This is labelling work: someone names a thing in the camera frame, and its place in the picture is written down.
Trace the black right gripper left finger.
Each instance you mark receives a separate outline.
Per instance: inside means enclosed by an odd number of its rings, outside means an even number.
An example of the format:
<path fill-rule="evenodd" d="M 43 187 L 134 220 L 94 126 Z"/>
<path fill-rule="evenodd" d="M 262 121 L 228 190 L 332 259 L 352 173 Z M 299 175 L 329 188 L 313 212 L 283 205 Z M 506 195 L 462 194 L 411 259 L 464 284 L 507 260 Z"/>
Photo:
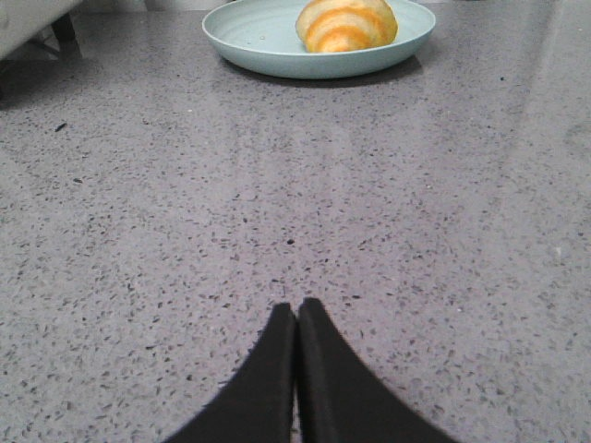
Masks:
<path fill-rule="evenodd" d="M 231 380 L 170 442 L 289 442 L 293 423 L 296 317 L 276 305 Z"/>

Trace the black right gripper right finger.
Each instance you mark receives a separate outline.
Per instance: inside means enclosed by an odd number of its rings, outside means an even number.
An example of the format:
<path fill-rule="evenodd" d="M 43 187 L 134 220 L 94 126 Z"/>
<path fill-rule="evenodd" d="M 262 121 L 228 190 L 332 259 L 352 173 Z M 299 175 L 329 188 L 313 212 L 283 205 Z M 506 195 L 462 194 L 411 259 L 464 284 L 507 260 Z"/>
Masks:
<path fill-rule="evenodd" d="M 305 442 L 451 442 L 367 368 L 322 302 L 299 307 L 297 398 Z"/>

